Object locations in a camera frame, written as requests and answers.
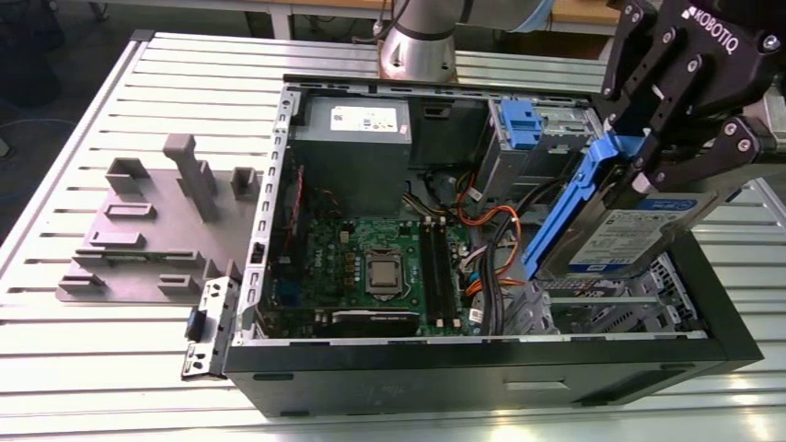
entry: robotiq logo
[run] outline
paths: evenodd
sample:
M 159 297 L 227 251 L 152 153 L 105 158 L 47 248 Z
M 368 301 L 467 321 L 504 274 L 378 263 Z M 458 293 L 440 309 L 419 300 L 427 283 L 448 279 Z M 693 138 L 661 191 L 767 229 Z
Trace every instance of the robotiq logo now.
M 710 32 L 710 35 L 717 38 L 717 42 L 721 43 L 721 46 L 726 49 L 729 55 L 734 53 L 737 46 L 739 46 L 739 40 L 731 32 L 726 29 L 726 27 L 718 22 L 717 18 L 714 18 L 709 13 L 703 12 L 695 6 L 691 6 L 683 12 L 683 18 L 689 20 L 693 17 L 701 24 L 701 26 Z

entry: ram slot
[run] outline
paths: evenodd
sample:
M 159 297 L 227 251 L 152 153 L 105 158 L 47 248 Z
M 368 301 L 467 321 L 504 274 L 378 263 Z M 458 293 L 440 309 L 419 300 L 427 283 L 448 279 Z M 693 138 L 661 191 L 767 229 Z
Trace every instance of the ram slot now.
M 436 324 L 442 312 L 439 284 L 436 279 L 436 262 L 434 259 L 434 225 L 426 221 L 420 223 L 420 265 L 423 267 L 423 285 L 426 292 L 426 320 Z
M 436 225 L 432 232 L 431 240 L 439 286 L 439 316 L 444 319 L 444 325 L 452 327 L 455 319 L 454 273 L 451 272 L 451 252 L 447 244 L 444 224 Z

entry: cpu socket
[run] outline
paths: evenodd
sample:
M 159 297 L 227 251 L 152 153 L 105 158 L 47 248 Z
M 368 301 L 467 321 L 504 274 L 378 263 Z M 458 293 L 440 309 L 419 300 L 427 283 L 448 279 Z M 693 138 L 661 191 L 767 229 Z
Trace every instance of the cpu socket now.
M 366 294 L 379 301 L 390 301 L 403 293 L 402 251 L 366 251 Z

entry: aluminum table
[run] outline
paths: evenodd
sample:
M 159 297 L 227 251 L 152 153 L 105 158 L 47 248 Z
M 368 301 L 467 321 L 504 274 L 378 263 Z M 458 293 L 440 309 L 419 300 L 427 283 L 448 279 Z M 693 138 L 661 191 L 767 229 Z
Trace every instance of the aluminum table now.
M 598 62 L 475 52 L 460 52 L 456 66 L 460 83 L 588 92 L 603 75 Z M 188 306 L 56 301 L 115 157 L 171 169 L 161 143 L 180 132 L 196 134 L 197 156 L 213 170 L 267 170 L 282 75 L 376 72 L 367 46 L 165 33 L 129 43 L 0 249 L 0 437 L 346 441 L 363 431 L 367 440 L 396 441 L 782 438 L 786 211 L 761 180 L 695 233 L 766 359 L 623 407 L 268 420 L 229 382 L 180 382 Z

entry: white label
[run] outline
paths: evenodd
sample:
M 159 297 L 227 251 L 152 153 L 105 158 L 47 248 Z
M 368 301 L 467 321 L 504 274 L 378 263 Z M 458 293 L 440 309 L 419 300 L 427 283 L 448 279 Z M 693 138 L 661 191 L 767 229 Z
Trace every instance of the white label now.
M 331 130 L 398 132 L 395 109 L 336 106 L 331 110 Z
M 478 324 L 480 322 L 483 322 L 483 311 L 479 310 L 478 308 L 471 308 L 468 319 L 470 319 L 470 322 L 475 322 Z
M 474 187 L 470 187 L 467 189 L 467 195 L 470 196 L 470 198 L 475 201 L 480 201 L 480 198 L 483 198 L 483 194 L 479 193 Z
M 579 272 L 632 264 L 661 239 L 661 228 L 690 214 L 695 200 L 643 200 L 643 210 L 612 210 L 570 262 Z

